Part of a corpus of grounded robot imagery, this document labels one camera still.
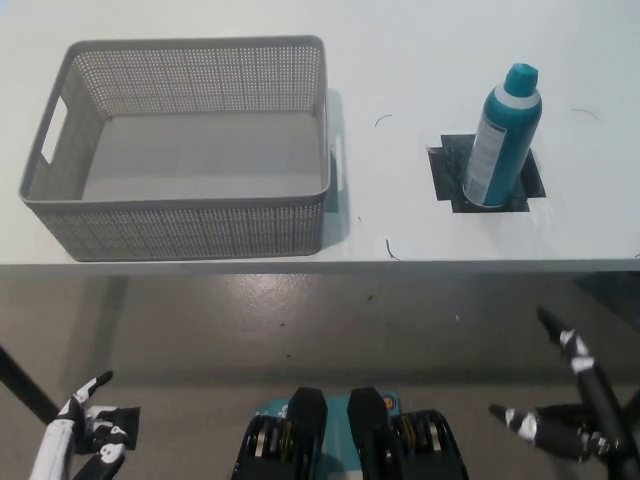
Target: basket handle hole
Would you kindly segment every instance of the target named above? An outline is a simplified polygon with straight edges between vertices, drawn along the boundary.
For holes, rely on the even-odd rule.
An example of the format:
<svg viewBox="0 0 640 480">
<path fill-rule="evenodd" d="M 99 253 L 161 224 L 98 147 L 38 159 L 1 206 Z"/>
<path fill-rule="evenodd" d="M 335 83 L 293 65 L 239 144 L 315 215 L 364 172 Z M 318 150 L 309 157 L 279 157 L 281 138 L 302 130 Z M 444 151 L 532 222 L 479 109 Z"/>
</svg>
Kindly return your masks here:
<svg viewBox="0 0 640 480">
<path fill-rule="evenodd" d="M 67 106 L 62 100 L 62 97 L 58 97 L 56 109 L 53 111 L 53 116 L 49 123 L 49 130 L 47 130 L 47 136 L 44 138 L 41 150 L 42 156 L 49 164 L 53 161 L 53 156 L 55 155 L 56 147 L 58 145 L 58 139 L 60 138 L 64 122 L 67 119 L 67 113 Z"/>
</svg>

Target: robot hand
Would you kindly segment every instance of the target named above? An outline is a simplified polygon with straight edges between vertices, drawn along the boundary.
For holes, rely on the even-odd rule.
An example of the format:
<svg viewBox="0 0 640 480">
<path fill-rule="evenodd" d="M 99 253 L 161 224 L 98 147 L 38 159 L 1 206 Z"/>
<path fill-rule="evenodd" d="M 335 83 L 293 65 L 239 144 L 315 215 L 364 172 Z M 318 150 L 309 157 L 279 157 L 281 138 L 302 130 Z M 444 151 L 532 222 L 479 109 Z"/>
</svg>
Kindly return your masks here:
<svg viewBox="0 0 640 480">
<path fill-rule="evenodd" d="M 68 479 L 74 453 L 95 453 L 75 479 L 107 480 L 117 474 L 126 449 L 135 448 L 140 409 L 84 408 L 96 390 L 112 377 L 113 372 L 106 372 L 80 388 L 47 426 L 31 480 Z"/>
<path fill-rule="evenodd" d="M 576 331 L 543 307 L 537 313 L 578 379 L 582 404 L 552 405 L 525 413 L 491 405 L 489 411 L 518 436 L 554 456 L 582 462 L 593 455 L 607 465 L 609 478 L 640 479 L 640 455 L 628 426 L 633 419 L 623 413 Z M 630 404 L 626 410 L 631 413 L 634 408 Z"/>
</svg>

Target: teal spray can cap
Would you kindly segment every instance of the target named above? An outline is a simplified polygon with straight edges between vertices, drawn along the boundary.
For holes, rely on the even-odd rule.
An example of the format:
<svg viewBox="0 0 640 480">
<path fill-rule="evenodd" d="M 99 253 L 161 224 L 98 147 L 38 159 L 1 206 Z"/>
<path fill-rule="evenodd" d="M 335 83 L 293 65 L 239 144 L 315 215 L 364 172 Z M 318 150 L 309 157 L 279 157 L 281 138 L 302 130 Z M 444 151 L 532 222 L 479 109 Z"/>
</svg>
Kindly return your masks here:
<svg viewBox="0 0 640 480">
<path fill-rule="evenodd" d="M 538 70 L 526 63 L 515 63 L 504 81 L 505 91 L 514 97 L 529 97 L 536 91 Z"/>
</svg>

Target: gray floor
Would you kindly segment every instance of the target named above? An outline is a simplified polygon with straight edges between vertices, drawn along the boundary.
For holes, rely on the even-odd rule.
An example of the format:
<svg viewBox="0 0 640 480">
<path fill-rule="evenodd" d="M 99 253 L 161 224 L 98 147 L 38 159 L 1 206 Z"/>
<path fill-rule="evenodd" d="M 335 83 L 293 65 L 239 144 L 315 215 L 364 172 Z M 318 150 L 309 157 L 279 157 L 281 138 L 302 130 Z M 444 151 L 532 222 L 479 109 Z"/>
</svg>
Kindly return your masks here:
<svg viewBox="0 0 640 480">
<path fill-rule="evenodd" d="M 140 405 L 119 478 L 224 479 L 255 409 L 298 385 L 393 388 L 449 419 L 472 479 L 598 479 L 503 431 L 491 402 L 577 399 L 534 317 L 570 319 L 626 399 L 640 337 L 570 275 L 45 278 L 0 280 L 2 344 L 58 402 L 112 368 L 99 403 Z M 43 427 L 0 388 L 0 478 L 28 478 Z"/>
</svg>

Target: spray can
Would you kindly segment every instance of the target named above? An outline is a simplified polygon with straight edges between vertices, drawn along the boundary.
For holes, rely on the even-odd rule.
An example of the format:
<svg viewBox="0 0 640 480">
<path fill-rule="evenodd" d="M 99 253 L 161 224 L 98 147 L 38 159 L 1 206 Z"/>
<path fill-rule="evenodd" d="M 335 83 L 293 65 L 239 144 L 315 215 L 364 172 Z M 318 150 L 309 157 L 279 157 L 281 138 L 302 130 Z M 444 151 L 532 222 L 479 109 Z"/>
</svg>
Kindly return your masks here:
<svg viewBox="0 0 640 480">
<path fill-rule="evenodd" d="M 495 208 L 511 199 L 542 115 L 537 84 L 538 70 L 516 63 L 489 93 L 463 183 L 471 203 Z"/>
</svg>

